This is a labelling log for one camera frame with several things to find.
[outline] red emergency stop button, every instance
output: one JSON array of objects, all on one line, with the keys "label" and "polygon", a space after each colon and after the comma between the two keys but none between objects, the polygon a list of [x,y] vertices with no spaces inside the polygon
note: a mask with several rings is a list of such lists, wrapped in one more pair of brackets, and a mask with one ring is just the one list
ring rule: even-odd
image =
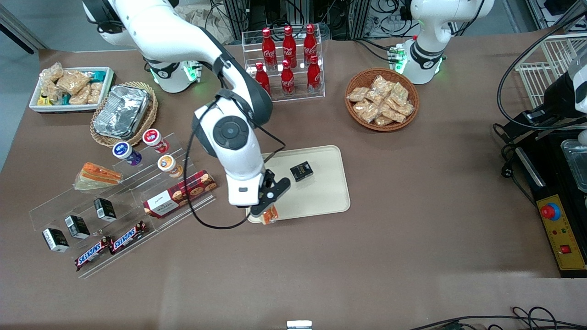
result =
[{"label": "red emergency stop button", "polygon": [[571,247],[568,245],[561,245],[561,253],[563,253],[563,254],[571,253]]},{"label": "red emergency stop button", "polygon": [[561,217],[561,209],[555,203],[548,203],[540,208],[540,214],[547,219],[556,221]]}]

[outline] robotic arm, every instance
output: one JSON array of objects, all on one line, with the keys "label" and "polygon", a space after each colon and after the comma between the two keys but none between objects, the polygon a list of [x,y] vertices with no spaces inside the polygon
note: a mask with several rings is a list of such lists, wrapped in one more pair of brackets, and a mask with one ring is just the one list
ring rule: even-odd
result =
[{"label": "robotic arm", "polygon": [[[208,31],[181,19],[166,0],[83,2],[88,20],[99,24],[102,37],[114,45],[137,48],[162,78],[158,83],[164,90],[180,92],[189,86],[178,69],[185,60],[202,62],[221,79],[223,88],[212,106],[195,111],[193,133],[224,166],[229,203],[252,206],[251,214],[261,215],[290,186],[287,178],[273,181],[253,132],[271,116],[267,92]],[[231,90],[224,88],[224,79]]]},{"label": "robotic arm", "polygon": [[414,84],[431,81],[453,35],[448,22],[485,17],[493,3],[494,0],[412,0],[410,12],[420,23],[420,33],[416,40],[400,45],[406,58],[399,70]]}]

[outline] yellow control panel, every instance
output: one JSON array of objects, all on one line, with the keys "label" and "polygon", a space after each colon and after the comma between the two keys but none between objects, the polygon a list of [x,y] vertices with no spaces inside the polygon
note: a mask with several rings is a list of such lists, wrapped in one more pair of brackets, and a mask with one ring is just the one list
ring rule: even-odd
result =
[{"label": "yellow control panel", "polygon": [[556,262],[561,270],[584,270],[585,260],[569,226],[558,195],[536,202],[546,234],[550,240]]}]

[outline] red button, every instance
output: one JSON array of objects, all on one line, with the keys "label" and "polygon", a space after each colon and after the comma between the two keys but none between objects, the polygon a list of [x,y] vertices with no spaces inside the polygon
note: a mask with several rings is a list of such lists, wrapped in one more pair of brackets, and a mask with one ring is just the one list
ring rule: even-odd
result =
[{"label": "red button", "polygon": [[571,247],[568,245],[561,245],[561,252],[563,254],[571,253]]},{"label": "red button", "polygon": [[556,215],[556,211],[550,205],[544,205],[542,208],[540,208],[540,213],[547,219],[552,219]]}]

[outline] wire basket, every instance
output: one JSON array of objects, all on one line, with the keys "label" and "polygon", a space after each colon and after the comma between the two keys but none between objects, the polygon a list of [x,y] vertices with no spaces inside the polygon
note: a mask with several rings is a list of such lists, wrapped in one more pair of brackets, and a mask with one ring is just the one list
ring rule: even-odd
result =
[{"label": "wire basket", "polygon": [[544,103],[544,91],[562,76],[587,46],[587,33],[554,35],[534,47],[515,67],[533,108]]},{"label": "wire basket", "polygon": [[[151,88],[151,86],[149,86],[145,83],[127,82],[127,83],[123,83],[121,85],[144,89],[151,96],[151,99],[149,100],[148,108],[145,111],[145,114],[142,119],[139,130],[137,131],[137,133],[133,137],[126,140],[126,142],[128,142],[131,146],[135,146],[139,142],[141,142],[141,140],[143,138],[143,133],[146,132],[149,128],[151,128],[151,125],[153,125],[153,123],[155,122],[155,118],[157,117],[157,106],[158,106],[157,97],[155,96],[155,91]],[[94,121],[96,120],[96,117],[102,111],[102,109],[104,109],[104,105],[106,104],[107,101],[108,101],[108,96],[106,96],[106,98],[104,98],[104,101],[102,101],[102,103],[100,103],[100,106],[98,106],[98,109],[96,109],[96,112],[92,116],[92,121],[90,122],[90,134],[92,135],[92,138],[96,142],[100,143],[102,146],[113,147],[116,143],[118,143],[122,140],[115,139],[114,137],[99,135],[98,133],[96,133],[96,130],[94,129]]]}]

